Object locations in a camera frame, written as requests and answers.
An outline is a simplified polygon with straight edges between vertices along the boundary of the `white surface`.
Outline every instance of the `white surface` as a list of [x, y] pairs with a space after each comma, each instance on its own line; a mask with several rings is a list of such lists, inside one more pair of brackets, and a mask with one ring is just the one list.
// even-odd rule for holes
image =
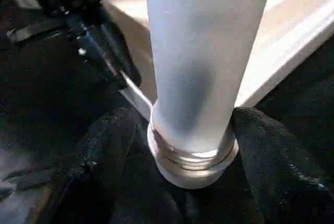
[[[268, 0], [235, 105], [254, 106], [333, 33], [334, 0]], [[105, 0], [155, 101], [146, 0]]]

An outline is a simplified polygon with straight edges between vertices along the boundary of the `white cylinder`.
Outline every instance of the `white cylinder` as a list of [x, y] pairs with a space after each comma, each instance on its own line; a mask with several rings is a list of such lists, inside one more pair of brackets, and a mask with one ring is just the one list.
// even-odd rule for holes
[[158, 100], [172, 147], [222, 145], [266, 0], [147, 0]]

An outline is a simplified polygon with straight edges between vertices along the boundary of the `black fabric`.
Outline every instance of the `black fabric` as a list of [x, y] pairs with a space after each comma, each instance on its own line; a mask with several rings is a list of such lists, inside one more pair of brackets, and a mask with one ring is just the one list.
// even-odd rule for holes
[[235, 109], [233, 125], [248, 182], [266, 221], [334, 222], [332, 178], [312, 150], [282, 123], [252, 108]]

